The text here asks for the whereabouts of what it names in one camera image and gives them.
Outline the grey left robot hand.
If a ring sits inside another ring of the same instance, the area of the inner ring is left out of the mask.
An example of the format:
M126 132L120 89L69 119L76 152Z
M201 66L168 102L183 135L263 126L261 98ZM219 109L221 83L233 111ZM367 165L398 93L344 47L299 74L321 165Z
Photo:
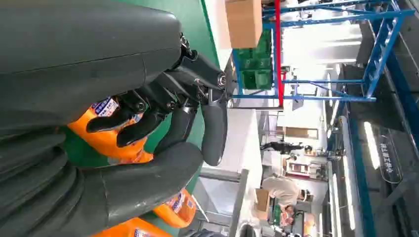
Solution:
M168 114L146 163L83 168L60 126L93 105L119 108L87 132L119 130L124 148ZM170 200L227 135L224 72L191 49L170 12L114 0L0 3L0 234L88 237Z

